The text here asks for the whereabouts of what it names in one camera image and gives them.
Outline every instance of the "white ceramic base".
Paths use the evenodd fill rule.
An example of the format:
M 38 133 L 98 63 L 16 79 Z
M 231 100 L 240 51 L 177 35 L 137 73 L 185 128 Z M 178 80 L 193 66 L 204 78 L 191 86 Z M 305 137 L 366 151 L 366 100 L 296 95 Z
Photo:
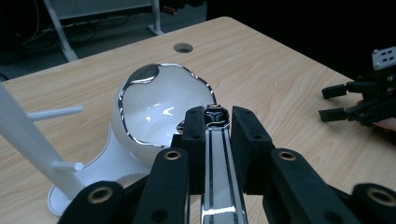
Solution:
M 131 183 L 148 175 L 151 166 L 137 161 L 129 151 L 117 141 L 110 125 L 105 148 L 82 171 L 76 172 L 76 176 L 87 187 L 102 180 Z M 52 186 L 47 204 L 55 216 L 60 217 L 71 202 L 58 188 Z

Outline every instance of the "wire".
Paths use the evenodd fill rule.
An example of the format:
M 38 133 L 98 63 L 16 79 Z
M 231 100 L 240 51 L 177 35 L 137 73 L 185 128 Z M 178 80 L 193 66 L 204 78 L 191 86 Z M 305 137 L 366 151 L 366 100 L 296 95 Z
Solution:
M 0 73 L 0 77 L 2 77 L 2 78 L 4 79 L 4 81 L 7 81 L 7 80 L 9 80 L 9 78 L 8 78 L 6 75 L 4 75 L 4 74 L 1 74 L 1 73 Z
M 35 2 L 35 15 L 37 18 L 37 23 L 36 23 L 36 27 L 35 27 L 35 33 L 30 37 L 29 40 L 27 40 L 26 42 L 22 43 L 23 45 L 30 43 L 31 41 L 35 40 L 35 36 L 38 33 L 38 29 L 40 27 L 40 14 L 38 13 L 38 6 L 37 6 L 37 1 L 33 0 Z

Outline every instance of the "wooden table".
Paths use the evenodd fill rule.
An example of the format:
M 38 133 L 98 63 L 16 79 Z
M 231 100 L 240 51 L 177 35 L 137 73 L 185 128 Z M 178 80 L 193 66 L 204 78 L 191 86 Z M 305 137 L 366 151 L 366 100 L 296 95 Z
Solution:
M 193 46 L 178 53 L 178 43 Z M 149 63 L 180 63 L 207 81 L 218 103 L 252 110 L 277 147 L 300 152 L 332 186 L 350 193 L 372 182 L 396 190 L 395 141 L 358 122 L 322 122 L 320 109 L 349 107 L 359 94 L 324 100 L 321 90 L 348 78 L 230 18 L 206 21 L 119 49 L 5 82 L 27 112 L 82 105 L 80 114 L 39 121 L 66 161 L 87 163 L 104 148 L 122 81 Z M 52 184 L 0 137 L 0 223 L 56 223 Z M 193 197 L 191 223 L 199 223 Z M 250 223 L 266 223 L 262 197 L 246 196 Z

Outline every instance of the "white plastic rod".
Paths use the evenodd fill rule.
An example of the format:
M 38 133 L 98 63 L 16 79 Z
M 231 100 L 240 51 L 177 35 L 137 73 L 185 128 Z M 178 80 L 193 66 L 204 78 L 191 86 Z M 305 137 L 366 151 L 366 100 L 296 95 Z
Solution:
M 0 116 L 0 134 L 68 199 L 74 199 L 84 188 L 83 184 L 72 172 L 53 169 L 52 165 L 63 161 L 62 157 L 1 82 Z
M 72 106 L 61 109 L 52 109 L 28 113 L 27 116 L 32 121 L 38 121 L 43 119 L 54 119 L 61 116 L 67 116 L 72 114 L 77 114 L 82 111 L 82 106 Z
M 56 161 L 53 163 L 52 167 L 58 171 L 77 172 L 84 169 L 84 164 L 82 164 L 82 162 Z

